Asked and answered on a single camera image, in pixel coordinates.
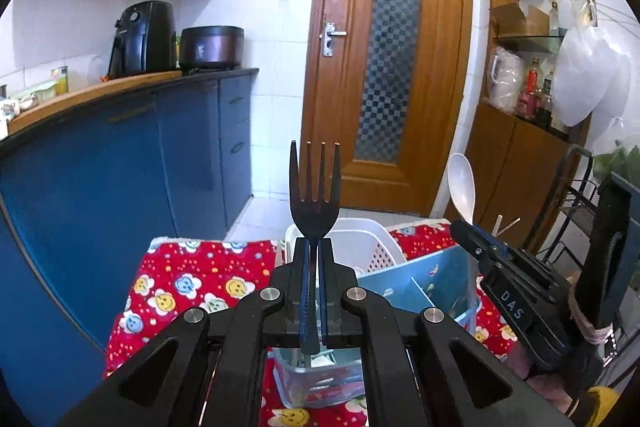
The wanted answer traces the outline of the yellow sleeve forearm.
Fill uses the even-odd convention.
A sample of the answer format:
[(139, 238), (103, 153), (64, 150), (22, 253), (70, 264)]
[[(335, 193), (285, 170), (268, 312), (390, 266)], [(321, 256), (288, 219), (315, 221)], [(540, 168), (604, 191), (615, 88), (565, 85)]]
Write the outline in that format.
[(570, 413), (577, 427), (603, 427), (625, 425), (625, 413), (620, 408), (620, 395), (608, 387), (592, 387), (578, 400)]

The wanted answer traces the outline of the person right hand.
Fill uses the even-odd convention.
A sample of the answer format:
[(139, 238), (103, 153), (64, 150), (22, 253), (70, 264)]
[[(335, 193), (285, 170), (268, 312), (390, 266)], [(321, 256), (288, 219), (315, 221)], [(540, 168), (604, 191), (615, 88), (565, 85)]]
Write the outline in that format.
[(566, 390), (570, 373), (565, 367), (562, 367), (559, 373), (536, 374), (534, 361), (523, 343), (515, 343), (506, 360), (506, 365), (538, 395), (541, 395), (566, 416), (572, 415), (578, 408), (579, 399), (572, 397)]

